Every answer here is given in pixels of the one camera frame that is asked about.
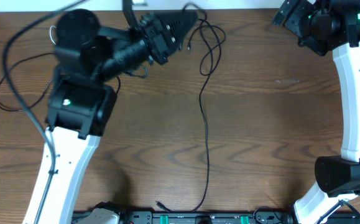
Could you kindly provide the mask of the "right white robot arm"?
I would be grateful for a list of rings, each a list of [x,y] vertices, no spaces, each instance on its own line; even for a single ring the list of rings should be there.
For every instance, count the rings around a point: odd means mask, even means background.
[[[315,162],[315,183],[292,205],[291,223],[326,223],[360,196],[360,1],[285,0],[272,22],[298,37],[301,47],[333,54],[343,110],[338,156]]]

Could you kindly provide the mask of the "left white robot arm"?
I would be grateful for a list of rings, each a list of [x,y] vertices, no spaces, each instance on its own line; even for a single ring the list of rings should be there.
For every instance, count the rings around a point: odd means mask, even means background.
[[[195,11],[124,11],[127,30],[104,27],[94,13],[76,9],[57,22],[58,59],[48,99],[48,143],[25,223],[70,223],[87,165],[117,100],[108,81],[147,64],[163,65],[198,16]]]

